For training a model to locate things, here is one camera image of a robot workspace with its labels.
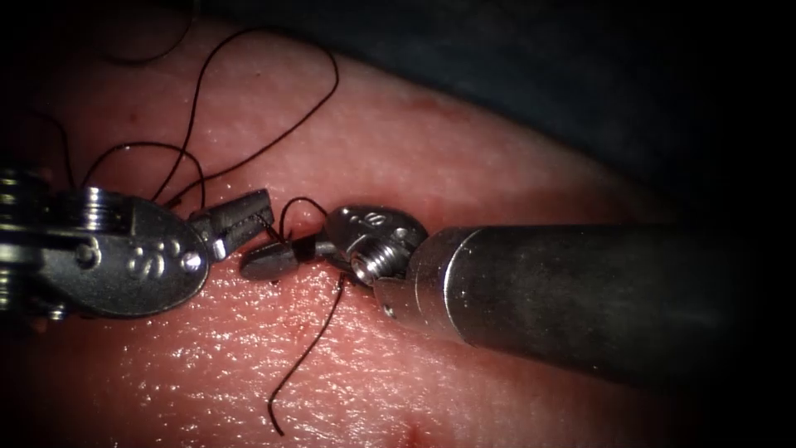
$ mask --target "engraved number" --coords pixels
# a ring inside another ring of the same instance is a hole
[[[135,247],[127,262],[127,272],[134,279],[159,279],[166,269],[166,261],[160,251],[144,250]]]

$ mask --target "skin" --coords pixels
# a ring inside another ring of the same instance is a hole
[[[71,51],[34,104],[68,130],[78,179],[113,144],[180,144],[198,70],[234,30],[200,20],[167,58],[139,68],[110,65],[90,47]],[[378,203],[431,232],[672,218],[643,189],[531,129],[337,60],[341,82],[328,104],[253,163],[208,183],[208,204],[264,187],[277,212],[298,195],[327,209]],[[214,173],[293,124],[332,82],[317,48],[265,33],[233,41],[203,81],[189,149]],[[64,187],[47,126],[20,119],[18,148]],[[174,159],[160,149],[117,154],[91,184],[149,197]],[[184,163],[161,200],[194,178]],[[197,204],[194,189],[177,212]],[[302,236],[321,222],[301,204],[286,227]],[[272,285],[242,280],[238,262],[215,265],[197,297],[151,319],[67,319],[35,338],[4,340],[2,380],[14,385],[2,402],[13,410],[6,431],[74,446],[569,446],[650,444],[688,428],[662,397],[414,334],[348,285],[323,339],[279,394],[287,433],[279,437],[266,397],[319,330],[337,272],[306,265]]]

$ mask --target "black suture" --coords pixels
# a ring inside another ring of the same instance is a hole
[[[94,160],[94,162],[89,167],[89,170],[85,173],[85,176],[83,177],[83,181],[80,183],[80,186],[85,187],[85,185],[89,182],[89,179],[91,179],[91,176],[94,174],[94,171],[96,171],[97,168],[100,167],[102,162],[104,162],[111,154],[117,153],[119,151],[126,151],[128,149],[145,148],[145,147],[171,149],[172,151],[177,151],[179,153],[182,153],[182,149],[179,146],[176,146],[176,144],[165,144],[161,142],[127,142],[123,144],[117,144],[115,146],[106,149],[102,154],[99,155],[98,158]],[[201,163],[199,163],[199,159],[196,158],[196,156],[194,156],[192,153],[186,151],[184,154],[188,156],[189,159],[191,159],[193,165],[197,169],[197,173],[199,174],[199,179],[200,179],[199,184],[201,186],[201,200],[199,202],[200,203],[199,208],[204,208],[205,198],[206,198],[206,188],[205,188],[205,174],[201,169]]]
[[[143,58],[140,58],[140,59],[133,59],[133,58],[114,56],[114,55],[109,54],[109,53],[103,53],[102,57],[107,62],[110,62],[111,64],[115,64],[117,66],[146,66],[147,64],[150,64],[152,62],[157,61],[158,59],[162,59],[162,58],[168,56],[172,51],[174,51],[175,49],[177,49],[178,46],[180,46],[182,41],[185,40],[185,36],[188,35],[188,32],[191,30],[191,27],[193,27],[193,23],[199,18],[199,6],[200,6],[200,3],[201,3],[201,0],[193,0],[192,9],[191,9],[191,17],[188,19],[188,24],[186,24],[185,29],[182,30],[182,33],[180,33],[180,36],[177,38],[177,40],[169,48],[167,48],[164,51],[161,51],[157,55],[155,55],[155,56],[147,56],[147,57],[143,57]]]
[[[58,121],[52,115],[45,114],[44,112],[41,112],[39,110],[35,110],[35,109],[30,109],[29,108],[27,111],[31,115],[33,115],[33,116],[35,116],[35,117],[37,117],[39,119],[42,119],[42,120],[46,121],[49,124],[52,124],[53,126],[56,127],[56,129],[58,129],[58,134],[61,137],[61,147],[63,148],[62,150],[63,150],[63,153],[64,153],[64,165],[66,166],[66,178],[69,180],[69,188],[74,190],[75,188],[77,188],[77,183],[75,183],[75,173],[72,171],[72,162],[70,160],[70,155],[69,155],[69,139],[68,139],[68,137],[66,135],[66,129],[64,129],[64,125],[61,124],[61,122]]]
[[[321,206],[321,204],[315,202],[315,200],[310,198],[310,197],[298,196],[298,197],[294,197],[293,199],[290,199],[288,201],[288,203],[284,204],[284,207],[282,207],[282,214],[279,216],[279,240],[280,241],[284,241],[284,218],[288,215],[288,209],[290,208],[290,206],[292,206],[296,202],[300,202],[300,201],[309,202],[316,209],[318,209],[318,211],[321,212],[322,215],[324,215],[324,216],[328,215],[328,212],[326,211],[326,209],[323,208],[323,206]]]
[[[279,426],[279,423],[276,421],[276,416],[274,415],[274,399],[276,398],[276,395],[279,393],[279,391],[282,390],[282,387],[284,387],[284,385],[288,382],[290,377],[293,376],[293,374],[299,369],[301,363],[304,361],[307,355],[309,355],[309,353],[313,351],[315,345],[318,343],[319,340],[321,340],[321,337],[326,332],[329,323],[332,322],[332,317],[334,316],[334,312],[337,310],[337,306],[340,304],[340,299],[342,298],[345,279],[346,279],[345,274],[340,274],[340,276],[337,278],[337,284],[336,284],[337,296],[335,296],[334,298],[334,302],[332,303],[332,309],[329,311],[326,320],[323,322],[323,325],[321,326],[321,330],[318,332],[318,335],[315,336],[315,339],[313,339],[313,341],[307,346],[307,348],[304,350],[304,352],[301,354],[298,360],[296,360],[293,366],[284,375],[284,378],[282,378],[282,381],[279,383],[279,385],[274,389],[273,392],[271,392],[271,395],[268,397],[268,406],[267,406],[268,417],[270,417],[271,423],[274,425],[274,429],[280,436],[284,436],[284,431],[282,431],[282,428]]]
[[[259,29],[260,29],[260,28],[253,28],[253,29],[250,29],[250,30],[244,30],[244,31],[242,31],[242,32],[239,32],[239,33],[237,33],[237,34],[233,35],[232,37],[228,37],[228,38],[226,39],[226,41],[231,41],[231,40],[232,40],[232,39],[234,39],[235,37],[238,37],[238,36],[240,36],[241,34],[243,34],[243,33],[245,33],[245,32],[257,31],[257,30],[259,30]],[[272,29],[272,28],[264,28],[264,30],[272,30],[272,31],[273,31],[273,29]],[[297,121],[297,122],[296,122],[296,123],[295,123],[293,126],[291,126],[290,128],[286,129],[286,130],[285,130],[285,131],[284,131],[282,134],[280,134],[280,135],[279,135],[279,136],[278,136],[276,139],[272,140],[272,141],[271,141],[269,144],[266,144],[264,147],[260,148],[259,150],[257,150],[257,151],[256,151],[256,152],[254,152],[253,154],[251,154],[249,157],[247,157],[247,158],[244,158],[243,160],[239,161],[238,163],[235,163],[235,164],[231,165],[231,166],[230,166],[230,167],[228,167],[228,168],[222,169],[222,170],[221,170],[221,171],[219,171],[218,173],[213,173],[213,174],[211,174],[211,175],[207,176],[207,177],[205,178],[205,181],[206,181],[206,182],[207,182],[207,181],[211,181],[211,180],[213,180],[213,179],[216,179],[216,178],[218,178],[218,177],[220,177],[220,176],[223,176],[223,175],[225,175],[225,174],[231,173],[232,171],[235,171],[236,169],[238,169],[238,168],[240,168],[240,167],[242,167],[242,166],[246,165],[247,163],[251,162],[251,161],[252,161],[252,160],[254,160],[255,158],[259,157],[259,156],[260,156],[262,153],[264,153],[264,152],[265,152],[265,151],[267,151],[268,149],[271,149],[271,148],[272,148],[273,146],[275,146],[277,143],[281,142],[281,141],[282,141],[284,138],[286,138],[288,135],[290,135],[291,133],[293,133],[293,131],[295,131],[295,130],[296,130],[298,127],[299,127],[299,126],[301,126],[301,125],[302,125],[302,124],[303,124],[305,121],[307,121],[307,120],[308,120],[308,119],[309,119],[311,116],[313,116],[313,115],[315,114],[315,112],[317,112],[317,111],[318,111],[318,109],[320,109],[320,108],[321,108],[321,106],[323,106],[324,104],[326,104],[326,102],[329,100],[329,98],[331,98],[331,97],[332,97],[332,95],[334,95],[334,92],[336,92],[336,91],[337,91],[337,86],[338,86],[338,85],[340,85],[340,70],[337,68],[337,60],[334,58],[334,55],[332,54],[332,52],[331,52],[330,50],[328,50],[327,48],[325,48],[325,47],[323,47],[323,46],[320,46],[319,44],[314,44],[314,45],[315,45],[315,46],[316,46],[318,49],[320,49],[321,51],[323,51],[323,52],[326,54],[326,56],[328,56],[329,60],[332,62],[332,68],[334,69],[334,84],[332,85],[332,88],[329,90],[329,92],[328,92],[326,95],[324,95],[324,96],[323,96],[323,98],[322,98],[322,99],[321,99],[321,100],[320,100],[318,103],[316,103],[316,104],[315,104],[315,106],[313,106],[313,108],[312,108],[312,109],[310,109],[310,110],[309,110],[309,112],[307,112],[307,114],[305,114],[305,115],[304,115],[304,117],[302,117],[302,118],[301,118],[299,121]],[[174,166],[174,167],[172,167],[172,171],[174,171],[174,168],[177,166],[177,164],[179,164],[179,162],[180,162],[180,161],[179,161],[179,159],[178,159],[178,160],[177,160],[177,163],[175,164],[175,166]],[[185,188],[183,188],[183,190],[181,190],[179,193],[177,193],[176,195],[174,195],[174,197],[172,197],[172,199],[170,199],[169,201],[167,201],[167,202],[166,202],[166,204],[169,204],[169,203],[171,203],[171,202],[174,202],[174,201],[176,201],[176,200],[179,200],[179,199],[180,199],[180,198],[181,198],[183,195],[185,195],[185,193],[187,193],[187,192],[188,192],[188,191],[190,191],[192,188],[194,188],[194,187],[195,187],[195,186],[196,186],[198,183],[199,183],[199,181],[198,181],[198,180],[196,180],[196,181],[194,181],[194,182],[192,182],[192,183],[188,184],[188,185],[187,185]]]

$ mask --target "screw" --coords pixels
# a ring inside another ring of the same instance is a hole
[[[58,304],[50,310],[50,320],[63,320],[66,317],[64,304]]]
[[[201,267],[201,257],[196,252],[186,252],[182,256],[181,265],[186,272],[196,272]]]
[[[87,244],[79,244],[75,249],[75,259],[77,264],[83,269],[93,268],[100,261],[99,251]]]
[[[381,306],[381,309],[383,309],[383,310],[384,310],[384,314],[386,314],[386,315],[387,315],[387,317],[389,317],[389,318],[391,318],[391,319],[398,319],[398,318],[396,317],[396,312],[395,312],[395,311],[393,311],[393,310],[392,310],[392,307],[391,307],[391,306],[389,306],[388,304],[384,304],[384,305],[382,305],[382,306]]]

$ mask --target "metal shaft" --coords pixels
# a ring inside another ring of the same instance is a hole
[[[376,297],[427,334],[616,382],[694,389],[732,367],[752,323],[750,253],[665,226],[448,228]]]

